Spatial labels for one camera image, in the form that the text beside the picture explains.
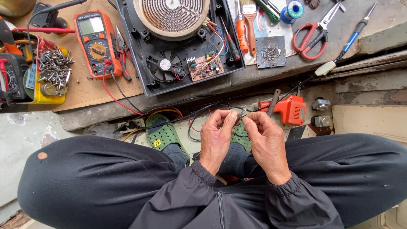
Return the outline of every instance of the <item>green slipper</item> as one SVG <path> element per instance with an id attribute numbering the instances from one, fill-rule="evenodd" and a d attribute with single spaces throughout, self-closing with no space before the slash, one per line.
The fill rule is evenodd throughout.
<path id="1" fill-rule="evenodd" d="M 231 134 L 230 143 L 239 143 L 245 148 L 246 152 L 250 152 L 252 150 L 252 145 L 250 144 L 250 140 L 247 136 L 247 132 L 245 131 L 243 122 L 240 122 L 240 125 L 233 127 L 233 129 L 238 135 Z"/>
<path id="2" fill-rule="evenodd" d="M 162 114 L 153 114 L 147 120 L 146 127 L 153 126 L 158 119 L 164 119 L 166 122 L 169 121 L 169 119 Z M 155 131 L 152 134 L 150 134 L 149 129 L 147 129 L 146 132 L 147 137 L 149 138 L 149 142 L 154 149 L 162 151 L 167 145 L 171 143 L 177 143 L 182 152 L 184 152 L 185 155 L 190 158 L 189 154 L 182 146 L 182 143 L 172 123 L 163 125 L 159 130 Z"/>

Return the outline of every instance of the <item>zipper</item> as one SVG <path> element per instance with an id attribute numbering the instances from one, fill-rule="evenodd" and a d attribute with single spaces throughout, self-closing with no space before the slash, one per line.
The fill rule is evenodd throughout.
<path id="1" fill-rule="evenodd" d="M 219 203 L 219 216 L 221 218 L 221 229 L 226 229 L 225 226 L 225 213 L 223 212 L 223 201 L 221 192 L 217 192 Z"/>

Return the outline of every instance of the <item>red pliers handle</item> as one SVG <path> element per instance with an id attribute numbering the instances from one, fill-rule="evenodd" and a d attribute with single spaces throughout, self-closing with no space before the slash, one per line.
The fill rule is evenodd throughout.
<path id="1" fill-rule="evenodd" d="M 131 60 L 131 52 L 129 48 L 126 47 L 124 50 L 119 49 L 119 56 L 120 56 L 120 65 L 122 66 L 123 69 L 123 75 L 126 77 L 128 81 L 131 81 L 130 74 L 126 68 L 126 56 Z"/>
<path id="2" fill-rule="evenodd" d="M 307 35 L 305 36 L 304 40 L 301 43 L 301 46 L 298 47 L 297 44 L 295 43 L 295 40 L 297 38 L 297 35 L 300 33 L 301 30 L 310 27 Z M 294 36 L 293 39 L 291 41 L 291 45 L 293 46 L 293 49 L 297 52 L 299 52 L 301 54 L 301 56 L 306 59 L 306 60 L 315 60 L 317 58 L 319 58 L 321 56 L 321 54 L 325 51 L 326 46 L 328 45 L 328 31 L 326 29 L 323 29 L 321 31 L 321 34 L 315 38 L 311 44 L 308 44 L 308 41 L 311 39 L 313 33 L 315 32 L 315 30 L 319 27 L 319 23 L 318 22 L 313 22 L 313 23 L 307 23 L 305 25 L 303 25 L 301 28 L 299 28 Z M 319 51 L 319 53 L 314 56 L 314 57 L 309 57 L 307 56 L 307 52 L 310 51 L 319 41 L 322 41 L 322 49 Z"/>

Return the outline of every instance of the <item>multimeter rotary dial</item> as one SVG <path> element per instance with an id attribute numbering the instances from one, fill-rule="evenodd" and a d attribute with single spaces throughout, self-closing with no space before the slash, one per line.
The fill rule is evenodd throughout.
<path id="1" fill-rule="evenodd" d="M 88 54 L 91 59 L 102 60 L 106 57 L 108 49 L 106 42 L 95 42 L 88 46 Z"/>

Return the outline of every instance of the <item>pile of screws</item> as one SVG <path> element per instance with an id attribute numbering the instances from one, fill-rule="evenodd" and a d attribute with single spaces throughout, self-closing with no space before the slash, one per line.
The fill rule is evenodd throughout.
<path id="1" fill-rule="evenodd" d="M 69 67 L 75 63 L 73 58 L 69 58 L 70 54 L 71 52 L 68 52 L 64 56 L 58 46 L 54 50 L 50 49 L 41 54 L 41 58 L 38 59 L 40 64 L 38 82 L 44 82 L 40 87 L 43 95 L 62 96 L 68 91 L 69 76 L 72 71 Z"/>

